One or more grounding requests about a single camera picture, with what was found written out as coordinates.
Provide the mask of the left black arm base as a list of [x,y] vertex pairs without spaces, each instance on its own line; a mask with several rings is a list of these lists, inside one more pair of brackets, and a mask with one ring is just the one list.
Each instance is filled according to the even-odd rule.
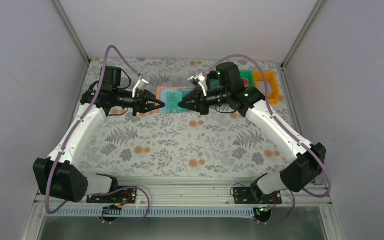
[[[107,174],[97,174],[97,176],[111,179],[109,192],[114,192],[118,189],[125,187],[125,186],[120,186],[118,183],[118,179],[114,176],[110,176]],[[107,209],[121,210],[122,206],[125,204],[134,204],[136,202],[136,197],[137,197],[136,189],[126,189],[108,196],[90,195],[87,197],[86,202],[88,204],[110,204],[110,206],[104,207],[102,209],[103,211]]]

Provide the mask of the orange leather card holder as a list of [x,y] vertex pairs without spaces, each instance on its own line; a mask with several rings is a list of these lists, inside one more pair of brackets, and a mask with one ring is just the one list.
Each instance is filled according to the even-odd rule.
[[[194,88],[192,87],[167,87],[167,86],[159,86],[157,88],[157,98],[165,103],[164,108],[160,108],[158,110],[159,113],[168,114],[167,113],[167,100],[166,100],[166,93],[168,92],[182,92],[182,98],[185,97],[188,93],[190,93]],[[182,113],[190,112],[190,110],[182,109]]]

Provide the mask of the white card in orange bin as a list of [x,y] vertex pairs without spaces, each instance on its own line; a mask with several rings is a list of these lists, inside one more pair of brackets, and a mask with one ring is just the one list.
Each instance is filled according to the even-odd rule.
[[261,93],[263,93],[264,95],[270,95],[270,94],[273,92],[270,83],[268,83],[268,84],[267,84],[267,87],[266,87],[264,81],[257,81],[256,84],[255,84],[255,86],[256,86],[256,88],[257,88]]

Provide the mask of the orange plastic bin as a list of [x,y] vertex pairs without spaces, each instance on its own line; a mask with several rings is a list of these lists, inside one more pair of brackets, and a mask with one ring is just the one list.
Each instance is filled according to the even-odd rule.
[[252,71],[254,86],[263,93],[271,105],[279,103],[280,89],[274,71],[264,71],[262,74],[255,70]]

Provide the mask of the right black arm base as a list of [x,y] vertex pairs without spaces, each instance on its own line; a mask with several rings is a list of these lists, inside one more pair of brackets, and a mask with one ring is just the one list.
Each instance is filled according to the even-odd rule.
[[272,210],[283,203],[280,191],[264,194],[257,186],[257,181],[266,174],[257,178],[250,186],[235,183],[231,186],[229,194],[233,196],[236,205],[267,205],[253,208],[253,216],[257,223],[267,224],[272,217]]

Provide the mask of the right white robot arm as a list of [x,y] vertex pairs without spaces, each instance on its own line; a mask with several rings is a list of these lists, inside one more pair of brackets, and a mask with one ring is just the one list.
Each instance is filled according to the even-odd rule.
[[252,183],[258,193],[269,195],[290,190],[298,193],[324,170],[327,150],[321,143],[313,144],[288,125],[256,87],[244,85],[240,70],[233,62],[221,63],[214,71],[220,87],[208,89],[203,74],[188,81],[195,89],[185,96],[179,107],[209,114],[210,107],[228,104],[231,109],[260,128],[284,154],[289,165],[277,173],[266,173]]

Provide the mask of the aluminium mounting rail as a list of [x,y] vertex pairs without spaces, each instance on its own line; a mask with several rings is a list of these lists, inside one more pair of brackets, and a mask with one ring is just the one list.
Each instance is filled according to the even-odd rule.
[[[249,186],[256,177],[155,177],[118,176],[122,186],[136,186],[143,189],[150,198],[152,207],[247,207],[235,204],[230,194],[236,184]],[[316,198],[304,191],[294,193],[297,207],[331,206],[330,197]],[[282,204],[277,207],[291,207],[293,198],[287,190],[281,191]]]

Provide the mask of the green plastic bin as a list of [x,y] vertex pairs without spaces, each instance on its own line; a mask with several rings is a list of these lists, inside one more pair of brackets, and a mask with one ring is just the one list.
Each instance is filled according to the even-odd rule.
[[251,70],[240,70],[240,77],[243,81],[244,86],[247,87],[255,87],[254,81],[254,72]]

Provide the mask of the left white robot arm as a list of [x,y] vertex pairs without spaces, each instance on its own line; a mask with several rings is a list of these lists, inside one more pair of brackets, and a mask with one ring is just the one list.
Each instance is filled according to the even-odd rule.
[[165,106],[144,89],[148,83],[144,79],[140,79],[132,91],[121,88],[123,73],[120,67],[101,68],[103,79],[94,82],[83,94],[77,116],[60,143],[46,158],[37,158],[34,162],[32,168],[42,195],[78,203],[85,196],[107,194],[114,189],[114,177],[86,176],[79,170],[94,131],[115,107],[131,109],[136,116]]

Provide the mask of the black plastic bin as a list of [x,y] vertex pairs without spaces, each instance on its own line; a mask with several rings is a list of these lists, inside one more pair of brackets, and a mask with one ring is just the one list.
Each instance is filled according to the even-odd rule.
[[208,80],[208,85],[209,85],[208,87],[209,89],[217,89],[221,87],[220,82],[217,78],[214,78],[214,79],[210,78]]

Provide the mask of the floral table mat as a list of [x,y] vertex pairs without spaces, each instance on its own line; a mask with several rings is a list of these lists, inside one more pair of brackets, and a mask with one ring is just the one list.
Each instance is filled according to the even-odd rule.
[[[149,81],[145,89],[190,87],[187,78],[206,72],[218,60],[127,60]],[[78,169],[84,174],[145,177],[259,177],[285,168],[287,154],[239,113],[211,109],[162,110],[110,116],[93,131]]]

